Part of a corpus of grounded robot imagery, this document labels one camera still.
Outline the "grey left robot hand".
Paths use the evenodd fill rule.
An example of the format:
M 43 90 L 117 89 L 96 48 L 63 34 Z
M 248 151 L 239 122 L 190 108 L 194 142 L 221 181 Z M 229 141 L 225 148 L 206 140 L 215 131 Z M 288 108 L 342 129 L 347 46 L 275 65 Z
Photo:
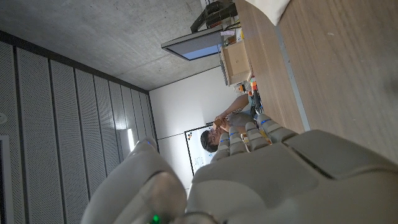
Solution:
M 83 223 L 396 223 L 397 165 L 320 130 L 298 134 L 260 114 L 222 134 L 186 191 L 139 141 L 92 196 Z

